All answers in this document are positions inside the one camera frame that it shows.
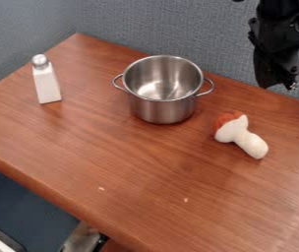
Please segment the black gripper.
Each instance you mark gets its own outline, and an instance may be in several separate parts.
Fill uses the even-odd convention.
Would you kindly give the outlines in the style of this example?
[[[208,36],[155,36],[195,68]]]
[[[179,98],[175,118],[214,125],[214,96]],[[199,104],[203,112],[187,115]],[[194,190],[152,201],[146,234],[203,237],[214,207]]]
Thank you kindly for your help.
[[[299,75],[299,14],[278,21],[257,16],[250,19],[250,27],[259,87],[267,89],[283,85],[287,90],[295,90]]]

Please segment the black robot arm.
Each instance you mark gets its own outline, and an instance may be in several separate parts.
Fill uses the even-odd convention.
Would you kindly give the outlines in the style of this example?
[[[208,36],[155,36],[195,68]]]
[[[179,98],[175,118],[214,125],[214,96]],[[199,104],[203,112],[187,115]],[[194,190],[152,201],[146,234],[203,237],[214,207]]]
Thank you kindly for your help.
[[[254,46],[255,78],[261,88],[298,87],[299,0],[259,0],[257,15],[249,20]]]

